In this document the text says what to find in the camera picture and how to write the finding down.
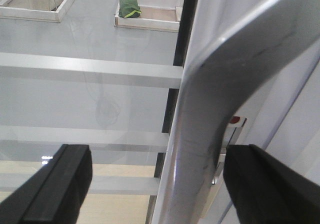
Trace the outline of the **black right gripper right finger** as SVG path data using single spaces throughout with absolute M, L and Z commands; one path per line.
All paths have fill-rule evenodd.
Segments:
M 242 224 L 318 224 L 320 187 L 256 145 L 226 149 L 223 179 Z

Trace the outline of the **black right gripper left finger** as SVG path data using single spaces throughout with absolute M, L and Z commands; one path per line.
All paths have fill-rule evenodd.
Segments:
M 53 158 L 0 204 L 2 224 L 75 224 L 93 177 L 84 144 L 63 144 Z

